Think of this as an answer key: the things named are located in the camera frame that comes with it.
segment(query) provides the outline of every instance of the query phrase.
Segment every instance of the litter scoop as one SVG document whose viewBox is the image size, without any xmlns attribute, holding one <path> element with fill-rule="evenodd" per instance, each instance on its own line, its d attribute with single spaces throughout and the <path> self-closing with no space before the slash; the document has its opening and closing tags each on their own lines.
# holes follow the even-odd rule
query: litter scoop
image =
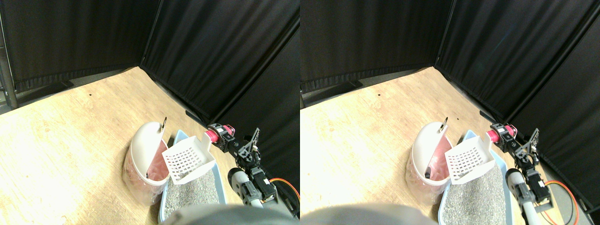
<svg viewBox="0 0 600 225">
<path fill-rule="evenodd" d="M 445 153 L 452 185 L 465 184 L 490 171 L 496 164 L 491 155 L 491 140 L 485 136 L 464 140 Z"/>
<path fill-rule="evenodd" d="M 215 165 L 215 157 L 209 152 L 211 138 L 202 134 L 186 138 L 163 152 L 171 179 L 176 185 L 186 184 L 206 174 Z"/>
</svg>

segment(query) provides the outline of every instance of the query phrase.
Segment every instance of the gray litter granules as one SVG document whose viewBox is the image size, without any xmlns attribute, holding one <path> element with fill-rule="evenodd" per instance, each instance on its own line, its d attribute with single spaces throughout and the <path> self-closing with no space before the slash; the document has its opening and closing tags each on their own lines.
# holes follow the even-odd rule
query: gray litter granules
<svg viewBox="0 0 600 225">
<path fill-rule="evenodd" d="M 175 185 L 173 180 L 169 179 L 169 188 L 166 194 L 165 219 L 173 211 L 186 206 L 219 204 L 219 196 L 215 187 L 215 174 L 212 170 L 187 184 Z"/>
<path fill-rule="evenodd" d="M 483 176 L 466 184 L 451 185 L 443 220 L 452 224 L 506 224 L 504 178 L 496 164 Z"/>
</svg>

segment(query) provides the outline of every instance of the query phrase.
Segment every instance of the pink cylindrical part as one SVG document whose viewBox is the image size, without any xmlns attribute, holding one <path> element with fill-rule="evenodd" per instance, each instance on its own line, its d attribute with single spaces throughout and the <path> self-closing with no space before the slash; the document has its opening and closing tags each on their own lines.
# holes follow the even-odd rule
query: pink cylindrical part
<svg viewBox="0 0 600 225">
<path fill-rule="evenodd" d="M 225 130 L 227 130 L 227 133 L 229 133 L 229 135 L 233 136 L 233 133 L 235 133 L 235 128 L 234 128 L 234 127 L 231 127 L 231 129 L 230 129 L 229 127 L 230 127 L 230 125 L 229 125 L 229 124 L 227 124 L 227 125 L 223 126 L 223 128 L 225 128 Z"/>
<path fill-rule="evenodd" d="M 512 129 L 512 127 L 510 125 L 506 125 L 506 126 L 504 126 L 504 128 L 506 130 L 508 130 L 508 133 L 511 136 L 513 136 L 513 137 L 515 136 L 515 130 Z M 500 140 L 500 137 L 498 136 L 498 134 L 496 133 L 496 131 L 490 130 L 487 133 L 490 136 L 490 139 L 491 139 L 492 142 L 496 143 L 496 142 L 498 142 Z"/>
<path fill-rule="evenodd" d="M 219 141 L 219 135 L 217 135 L 214 131 L 208 130 L 205 133 L 208 134 L 208 137 L 211 138 L 212 143 Z"/>
</svg>

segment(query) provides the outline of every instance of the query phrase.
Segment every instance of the wooden floor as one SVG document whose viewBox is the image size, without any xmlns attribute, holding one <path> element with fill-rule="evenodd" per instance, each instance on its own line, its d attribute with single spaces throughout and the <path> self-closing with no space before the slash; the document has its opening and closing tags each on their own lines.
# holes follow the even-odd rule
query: wooden floor
<svg viewBox="0 0 600 225">
<path fill-rule="evenodd" d="M 0 115 L 0 223 L 156 224 L 158 204 L 137 203 L 121 172 L 137 129 L 165 116 L 165 141 L 206 131 L 137 67 Z M 226 181 L 233 157 L 211 153 Z"/>
<path fill-rule="evenodd" d="M 302 109 L 301 213 L 380 202 L 409 205 L 437 221 L 439 205 L 418 203 L 404 173 L 421 127 L 446 117 L 454 145 L 467 130 L 478 135 L 490 130 L 490 122 L 434 68 Z M 513 167 L 508 154 L 494 150 Z M 541 167 L 538 171 L 545 179 Z M 514 199 L 513 207 L 516 224 L 524 224 Z M 562 221 L 557 208 L 548 213 Z"/>
</svg>

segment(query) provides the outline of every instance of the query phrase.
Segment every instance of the black partition panel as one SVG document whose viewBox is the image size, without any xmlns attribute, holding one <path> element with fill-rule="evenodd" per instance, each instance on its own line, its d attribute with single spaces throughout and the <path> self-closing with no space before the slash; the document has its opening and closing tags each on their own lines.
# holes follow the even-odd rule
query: black partition panel
<svg viewBox="0 0 600 225">
<path fill-rule="evenodd" d="M 273 177 L 300 190 L 300 74 L 296 35 L 248 92 L 219 122 L 230 124 L 236 136 L 260 128 L 261 163 Z"/>
<path fill-rule="evenodd" d="M 517 115 L 519 133 L 540 129 L 538 152 L 587 208 L 600 209 L 600 19 Z"/>
<path fill-rule="evenodd" d="M 140 64 L 156 1 L 1 1 L 18 91 Z"/>
<path fill-rule="evenodd" d="M 302 91 L 432 66 L 452 1 L 301 1 Z"/>
<path fill-rule="evenodd" d="M 141 68 L 213 120 L 256 81 L 298 11 L 299 1 L 164 1 Z"/>
<path fill-rule="evenodd" d="M 457 0 L 436 69 L 506 119 L 567 50 L 592 5 Z"/>
</svg>

